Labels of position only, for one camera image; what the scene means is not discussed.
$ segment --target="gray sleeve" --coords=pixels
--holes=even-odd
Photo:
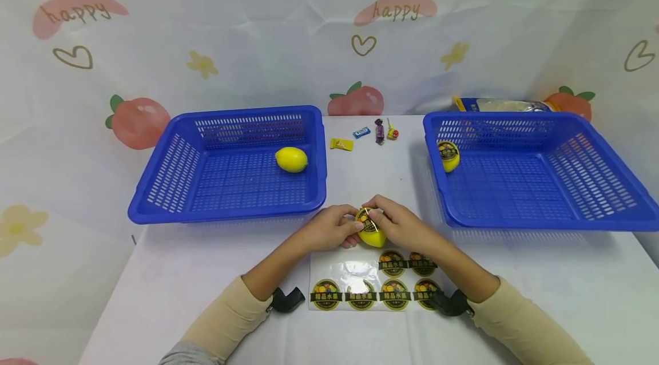
[[[224,365],[224,362],[194,343],[179,342],[158,365]]]

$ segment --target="orange fruit print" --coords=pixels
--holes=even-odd
[[[38,365],[35,361],[25,358],[0,359],[0,365]]]
[[[357,82],[348,92],[329,95],[329,116],[378,116],[384,110],[382,93],[371,86]]]
[[[110,98],[110,108],[114,114],[105,119],[105,127],[121,143],[136,150],[154,147],[170,119],[168,111],[148,97],[125,101],[114,95]]]
[[[595,97],[593,92],[582,92],[575,95],[572,89],[567,86],[558,88],[558,93],[554,93],[545,101],[554,106],[561,112],[572,112],[583,117],[587,121],[593,119],[593,110],[590,108],[590,102]]]

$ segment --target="person's right hand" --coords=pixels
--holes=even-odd
[[[382,195],[376,195],[363,205],[364,208],[382,209],[384,214],[372,210],[368,216],[384,231],[387,238],[399,247],[424,255],[444,240],[441,235],[426,225],[411,210]]]

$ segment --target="white tablecloth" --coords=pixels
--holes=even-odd
[[[397,141],[370,135],[355,151],[328,150],[326,205],[359,206],[375,193],[438,221],[422,117],[391,117]],[[325,117],[325,138],[351,138],[374,118]],[[266,256],[299,219],[205,226],[155,225],[139,240],[81,364],[156,364],[238,274]],[[551,314],[595,364],[656,364],[659,270],[630,233],[455,231],[452,239]],[[282,285],[308,293],[303,261]],[[433,312],[277,314],[230,364],[516,364],[469,318]]]

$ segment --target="yellow flower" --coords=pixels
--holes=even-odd
[[[441,62],[445,63],[444,71],[451,69],[451,66],[454,64],[462,63],[465,60],[467,50],[469,50],[469,43],[465,43],[464,45],[460,42],[456,43],[454,48],[451,49],[451,53],[442,56]]]
[[[192,62],[187,62],[186,65],[190,70],[198,70],[202,74],[202,78],[208,79],[208,74],[217,74],[215,64],[208,56],[199,56],[199,53],[190,50],[190,58]]]
[[[18,243],[24,242],[37,247],[42,238],[34,232],[48,219],[45,212],[30,212],[26,206],[13,205],[2,213],[0,221],[0,257],[14,252]]]

